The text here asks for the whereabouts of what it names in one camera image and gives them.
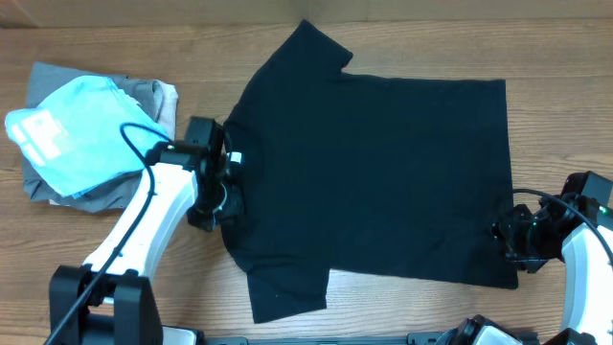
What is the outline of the black t-shirt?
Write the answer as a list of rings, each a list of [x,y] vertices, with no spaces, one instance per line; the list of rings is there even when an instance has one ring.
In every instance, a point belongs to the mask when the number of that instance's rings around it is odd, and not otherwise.
[[[514,289],[491,226],[513,205],[503,80],[352,75],[302,22],[225,122],[245,213],[222,229],[253,319],[323,309],[334,269]]]

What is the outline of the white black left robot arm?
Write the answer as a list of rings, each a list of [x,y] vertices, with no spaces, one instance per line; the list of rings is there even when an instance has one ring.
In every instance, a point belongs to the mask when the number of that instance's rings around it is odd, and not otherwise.
[[[236,179],[242,156],[223,126],[191,118],[185,137],[139,153],[136,194],[79,267],[62,265],[49,286],[50,344],[185,344],[203,332],[163,325],[152,292],[157,266],[181,219],[214,231],[245,211]]]

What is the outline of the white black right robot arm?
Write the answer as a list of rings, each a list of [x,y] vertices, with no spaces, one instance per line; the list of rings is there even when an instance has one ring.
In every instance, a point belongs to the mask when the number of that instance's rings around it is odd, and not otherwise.
[[[530,189],[540,209],[525,204],[492,228],[505,258],[535,273],[550,260],[565,264],[560,332],[550,344],[612,343],[612,181],[594,172],[570,174],[558,195]]]

